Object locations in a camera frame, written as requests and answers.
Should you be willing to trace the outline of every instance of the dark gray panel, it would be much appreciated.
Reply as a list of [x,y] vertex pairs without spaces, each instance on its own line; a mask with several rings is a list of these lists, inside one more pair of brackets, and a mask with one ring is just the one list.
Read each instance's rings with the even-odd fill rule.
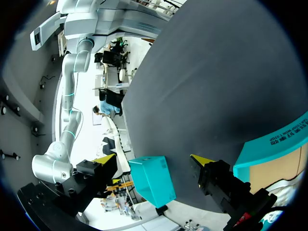
[[34,156],[31,147],[31,129],[16,117],[10,111],[6,115],[0,115],[0,149],[6,154],[15,152],[21,157],[18,161],[13,158],[1,160],[5,174],[3,180],[6,180],[14,193],[26,184],[38,183],[31,167]]
[[257,1],[188,0],[149,50],[124,98],[136,157],[165,155],[177,200],[220,212],[189,155],[234,165],[243,144],[308,109],[291,41]]

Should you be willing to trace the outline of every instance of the table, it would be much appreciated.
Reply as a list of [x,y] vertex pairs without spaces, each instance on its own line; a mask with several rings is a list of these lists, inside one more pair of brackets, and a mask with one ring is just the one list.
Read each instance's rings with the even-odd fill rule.
[[177,200],[221,212],[198,188],[190,154],[234,165],[246,141],[308,110],[305,78],[290,39],[261,3],[189,0],[124,97],[135,156],[166,156]]

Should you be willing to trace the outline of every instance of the cable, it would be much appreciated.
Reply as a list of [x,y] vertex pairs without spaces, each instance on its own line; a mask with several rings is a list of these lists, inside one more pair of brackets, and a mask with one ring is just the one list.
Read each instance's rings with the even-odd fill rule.
[[75,108],[75,107],[73,107],[73,108],[74,108],[75,110],[81,112],[81,115],[82,115],[82,122],[81,122],[80,130],[79,130],[79,132],[78,132],[78,134],[76,135],[76,138],[75,138],[75,141],[76,141],[77,138],[78,138],[78,136],[79,136],[79,133],[81,132],[81,129],[82,129],[82,125],[83,125],[83,113],[82,113],[82,111],[80,111],[79,109],[77,109],[77,108]]
[[[73,105],[74,105],[74,102],[75,102],[75,98],[76,98],[76,92],[77,92],[77,87],[78,87],[78,79],[79,79],[79,72],[77,72],[77,80],[76,80],[76,90],[75,90],[75,96],[74,96],[74,100],[73,100]],[[83,125],[83,113],[82,111],[80,111],[79,109],[75,108],[75,107],[72,107],[74,108],[75,110],[81,112],[81,115],[82,115],[82,123],[81,123],[81,127],[80,127],[80,130],[79,130],[79,133],[81,132],[81,129],[82,129],[82,125]]]
[[174,1],[174,0],[170,0],[170,1],[173,1],[173,2],[176,2],[176,3],[178,3],[178,4],[183,5],[183,3],[180,3],[180,2],[178,2],[178,1]]
[[302,155],[302,147],[300,147],[300,152],[299,152],[299,162],[298,162],[298,166],[297,166],[297,172],[296,172],[296,175],[298,175],[298,170],[299,170],[299,165],[300,165],[300,158],[301,158],[301,155]]
[[40,79],[42,81],[43,78],[47,79],[47,80],[51,80],[52,78],[54,78],[55,76],[51,76],[50,78],[47,78],[46,76],[42,76],[42,78]]

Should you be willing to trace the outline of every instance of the light fixture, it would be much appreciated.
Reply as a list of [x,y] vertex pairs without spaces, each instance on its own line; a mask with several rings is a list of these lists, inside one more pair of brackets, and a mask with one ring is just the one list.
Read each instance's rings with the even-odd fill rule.
[[1,107],[1,115],[5,115],[6,114],[6,107],[2,106]]

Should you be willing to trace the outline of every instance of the person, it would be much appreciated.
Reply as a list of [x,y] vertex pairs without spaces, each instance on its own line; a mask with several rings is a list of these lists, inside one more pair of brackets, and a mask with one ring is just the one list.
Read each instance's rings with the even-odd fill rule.
[[122,115],[121,109],[106,102],[106,99],[101,101],[100,105],[93,107],[93,112],[96,115],[108,116],[112,111],[115,111],[116,115]]

